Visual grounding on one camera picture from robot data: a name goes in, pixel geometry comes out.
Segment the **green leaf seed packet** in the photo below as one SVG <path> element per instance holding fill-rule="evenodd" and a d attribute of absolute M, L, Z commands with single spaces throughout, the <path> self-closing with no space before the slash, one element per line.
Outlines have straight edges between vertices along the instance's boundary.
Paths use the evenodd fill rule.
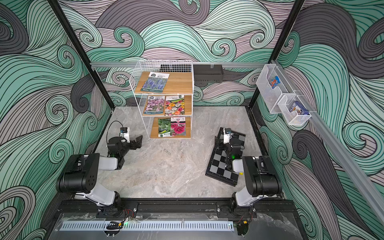
<path fill-rule="evenodd" d="M 158 137 L 166 138 L 171 137 L 171 119 L 159 118 L 158 119 Z"/>

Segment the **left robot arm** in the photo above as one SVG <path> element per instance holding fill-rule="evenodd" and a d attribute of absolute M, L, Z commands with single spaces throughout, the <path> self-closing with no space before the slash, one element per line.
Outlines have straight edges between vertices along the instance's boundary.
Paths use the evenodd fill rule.
<path fill-rule="evenodd" d="M 142 135 L 130 141 L 124 137 L 113 137 L 108 141 L 106 157 L 99 153 L 70 156 L 57 179 L 57 191 L 75 194 L 99 207 L 119 206 L 120 195 L 98 183 L 98 173 L 121 170 L 125 163 L 125 155 L 130 150 L 140 149 L 142 141 Z"/>

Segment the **pink flower seed packet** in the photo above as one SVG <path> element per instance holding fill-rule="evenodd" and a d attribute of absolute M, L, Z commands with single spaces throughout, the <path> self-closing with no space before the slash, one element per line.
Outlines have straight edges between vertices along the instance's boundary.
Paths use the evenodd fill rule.
<path fill-rule="evenodd" d="M 165 112 L 165 96 L 148 96 L 144 115 L 161 115 Z"/>

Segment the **lavender seed packet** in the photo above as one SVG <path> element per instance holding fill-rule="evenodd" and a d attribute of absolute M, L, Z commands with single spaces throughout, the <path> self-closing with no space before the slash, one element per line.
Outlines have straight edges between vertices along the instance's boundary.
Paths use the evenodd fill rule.
<path fill-rule="evenodd" d="M 143 92 L 162 93 L 170 74 L 150 72 L 148 79 L 141 87 Z"/>

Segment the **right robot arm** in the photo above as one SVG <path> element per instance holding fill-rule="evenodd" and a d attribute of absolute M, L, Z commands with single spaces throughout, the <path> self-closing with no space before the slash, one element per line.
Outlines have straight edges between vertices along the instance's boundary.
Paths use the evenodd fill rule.
<path fill-rule="evenodd" d="M 261 199 L 282 193 L 282 184 L 273 168 L 268 167 L 268 156 L 242 156 L 240 140 L 232 138 L 224 141 L 215 138 L 215 146 L 224 150 L 225 164 L 231 173 L 243 174 L 246 186 L 233 194 L 232 207 L 252 207 Z"/>

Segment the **mixed colour flower seed packet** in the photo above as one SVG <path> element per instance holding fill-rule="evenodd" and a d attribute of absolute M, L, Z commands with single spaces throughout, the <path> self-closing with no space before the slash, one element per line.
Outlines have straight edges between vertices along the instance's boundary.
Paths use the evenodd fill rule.
<path fill-rule="evenodd" d="M 185 96 L 166 96 L 165 98 L 165 115 L 179 116 L 185 114 Z"/>

